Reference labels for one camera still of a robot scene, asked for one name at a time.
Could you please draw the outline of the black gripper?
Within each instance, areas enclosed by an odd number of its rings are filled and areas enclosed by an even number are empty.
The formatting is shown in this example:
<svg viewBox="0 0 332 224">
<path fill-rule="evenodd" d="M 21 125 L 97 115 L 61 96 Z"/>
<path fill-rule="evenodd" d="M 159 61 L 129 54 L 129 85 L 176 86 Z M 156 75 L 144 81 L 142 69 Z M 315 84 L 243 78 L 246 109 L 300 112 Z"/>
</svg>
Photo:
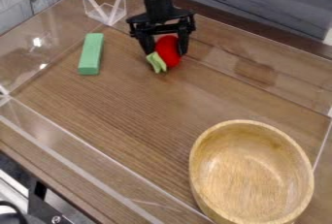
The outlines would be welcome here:
<svg viewBox="0 0 332 224">
<path fill-rule="evenodd" d="M 156 42 L 152 36 L 179 33 L 180 55 L 188 53 L 189 34 L 196 30 L 195 12 L 175 9 L 160 20 L 152 20 L 148 13 L 126 19 L 130 25 L 130 35 L 140 38 L 145 54 L 155 52 Z"/>
</svg>

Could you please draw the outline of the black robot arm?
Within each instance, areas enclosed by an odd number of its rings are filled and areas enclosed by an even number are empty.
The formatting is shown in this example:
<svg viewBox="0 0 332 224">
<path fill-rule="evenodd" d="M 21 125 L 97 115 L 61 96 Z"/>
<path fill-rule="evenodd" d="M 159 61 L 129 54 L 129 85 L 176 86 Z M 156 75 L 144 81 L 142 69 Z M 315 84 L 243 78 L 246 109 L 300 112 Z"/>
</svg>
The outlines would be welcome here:
<svg viewBox="0 0 332 224">
<path fill-rule="evenodd" d="M 175 6 L 173 0 L 145 0 L 145 12 L 126 19 L 130 36 L 142 46 L 147 54 L 155 52 L 155 36 L 177 34 L 180 55 L 188 53 L 189 35 L 196 30 L 195 12 Z"/>
</svg>

